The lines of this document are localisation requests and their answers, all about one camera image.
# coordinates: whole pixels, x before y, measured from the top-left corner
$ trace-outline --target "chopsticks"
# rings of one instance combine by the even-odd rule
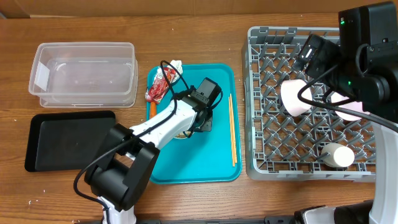
[[[234,110],[232,104],[232,94],[229,94],[229,130],[231,132],[231,151],[232,151],[232,166],[238,163],[236,156],[236,139],[235,139],[235,121],[234,121]]]

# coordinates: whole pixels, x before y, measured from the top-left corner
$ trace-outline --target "plastic storage box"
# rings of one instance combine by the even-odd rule
[[[29,92],[43,107],[130,107],[137,76],[131,43],[44,43],[33,61]]]

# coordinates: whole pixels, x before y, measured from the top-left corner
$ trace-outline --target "plastic dish rack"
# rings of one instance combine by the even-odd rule
[[[371,123],[343,121],[334,111],[312,107],[292,117],[279,98],[284,80],[309,81],[292,70],[307,37],[317,34],[339,44],[337,28],[252,27],[242,49],[246,102],[246,172],[256,180],[376,180],[376,148]],[[311,87],[322,100],[327,87]],[[337,142],[351,148],[355,162],[345,168],[326,166],[323,146]]]

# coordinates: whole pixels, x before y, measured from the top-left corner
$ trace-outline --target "blue plastic tray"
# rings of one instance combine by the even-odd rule
[[[152,85],[156,70],[153,68],[147,79],[148,88]],[[156,184],[181,184],[199,182],[232,181],[242,171],[241,140],[239,137],[238,109],[234,73],[225,64],[183,65],[183,74],[188,86],[199,87],[208,77],[221,87],[224,97],[213,111],[213,126],[210,132],[194,133],[190,139],[173,139],[161,151],[150,180]],[[185,90],[181,80],[173,86],[176,92]],[[238,163],[232,166],[231,135],[229,131],[228,97],[232,93],[236,155]],[[170,91],[157,105],[160,113],[172,98]],[[147,119],[150,104],[147,103]]]

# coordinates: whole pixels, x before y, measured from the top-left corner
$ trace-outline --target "black tray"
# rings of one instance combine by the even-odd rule
[[[30,122],[25,170],[82,169],[115,125],[112,111],[38,114]]]

